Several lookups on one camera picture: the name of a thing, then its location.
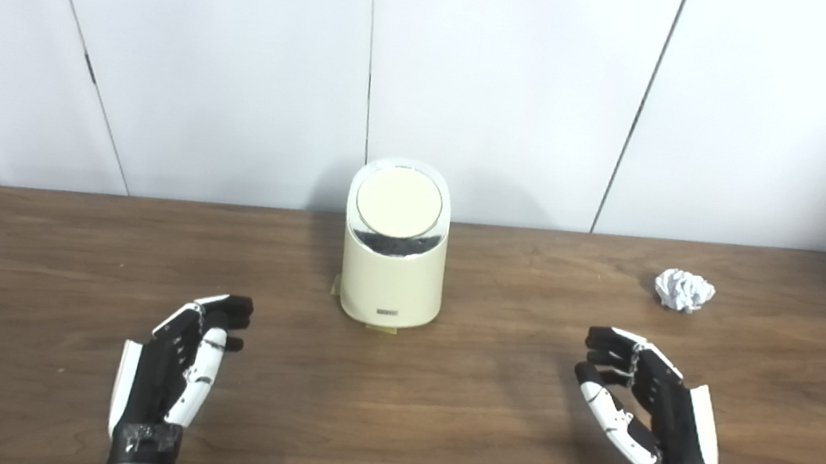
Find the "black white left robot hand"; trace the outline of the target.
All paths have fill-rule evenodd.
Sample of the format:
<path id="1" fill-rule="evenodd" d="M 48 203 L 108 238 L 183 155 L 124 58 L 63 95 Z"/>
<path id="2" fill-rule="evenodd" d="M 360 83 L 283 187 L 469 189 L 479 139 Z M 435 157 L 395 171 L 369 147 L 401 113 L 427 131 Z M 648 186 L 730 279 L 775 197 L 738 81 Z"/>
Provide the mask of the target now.
<path id="1" fill-rule="evenodd" d="M 184 433 L 226 354 L 242 351 L 253 299 L 230 294 L 183 304 L 144 343 L 124 342 L 107 422 L 105 464 L 177 464 Z"/>

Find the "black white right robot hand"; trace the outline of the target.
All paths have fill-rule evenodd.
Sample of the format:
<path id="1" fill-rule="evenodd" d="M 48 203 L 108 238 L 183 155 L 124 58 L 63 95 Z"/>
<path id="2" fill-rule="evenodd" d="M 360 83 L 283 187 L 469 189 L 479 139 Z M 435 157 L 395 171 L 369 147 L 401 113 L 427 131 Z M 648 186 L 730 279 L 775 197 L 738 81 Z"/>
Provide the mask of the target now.
<path id="1" fill-rule="evenodd" d="M 592 326 L 576 364 L 581 396 L 630 464 L 720 464 L 710 391 L 644 336 Z"/>

